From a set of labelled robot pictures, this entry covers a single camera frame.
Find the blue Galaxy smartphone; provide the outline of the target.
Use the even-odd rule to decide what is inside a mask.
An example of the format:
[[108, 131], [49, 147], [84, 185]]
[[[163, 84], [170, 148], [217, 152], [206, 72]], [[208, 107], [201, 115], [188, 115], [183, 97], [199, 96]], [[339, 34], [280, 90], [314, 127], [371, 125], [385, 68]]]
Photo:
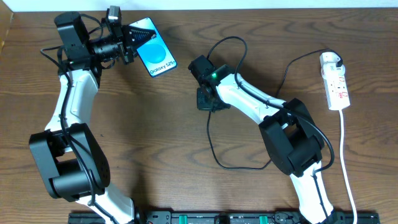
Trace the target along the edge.
[[177, 61], [150, 17], [133, 22], [129, 26], [150, 29], [156, 33], [154, 38], [137, 49], [137, 53], [152, 78], [158, 77], [177, 67]]

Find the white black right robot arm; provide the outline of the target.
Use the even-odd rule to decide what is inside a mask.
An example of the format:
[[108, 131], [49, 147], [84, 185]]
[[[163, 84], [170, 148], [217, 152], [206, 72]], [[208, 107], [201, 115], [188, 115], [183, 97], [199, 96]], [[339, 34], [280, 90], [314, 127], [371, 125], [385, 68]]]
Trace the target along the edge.
[[293, 182], [301, 215], [310, 223], [331, 223], [334, 208], [322, 181], [325, 135], [316, 127], [306, 106], [294, 98], [274, 98], [249, 84], [229, 65], [215, 67], [204, 55], [188, 70], [199, 84], [203, 110], [233, 106], [258, 126], [275, 166]]

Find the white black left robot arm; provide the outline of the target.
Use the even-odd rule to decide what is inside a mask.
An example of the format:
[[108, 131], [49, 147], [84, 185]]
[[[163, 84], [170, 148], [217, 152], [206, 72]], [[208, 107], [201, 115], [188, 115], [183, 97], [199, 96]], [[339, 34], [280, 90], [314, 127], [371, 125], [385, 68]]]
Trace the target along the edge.
[[92, 39], [85, 18], [71, 11], [54, 20], [62, 40], [53, 59], [60, 94], [45, 129], [31, 135], [30, 151], [51, 197], [86, 205], [106, 223], [145, 223], [133, 200], [112, 184], [108, 160], [89, 123], [103, 70], [117, 60], [133, 62], [138, 48], [155, 39], [157, 31], [122, 24], [120, 9], [111, 6], [98, 21], [98, 30], [109, 34]]

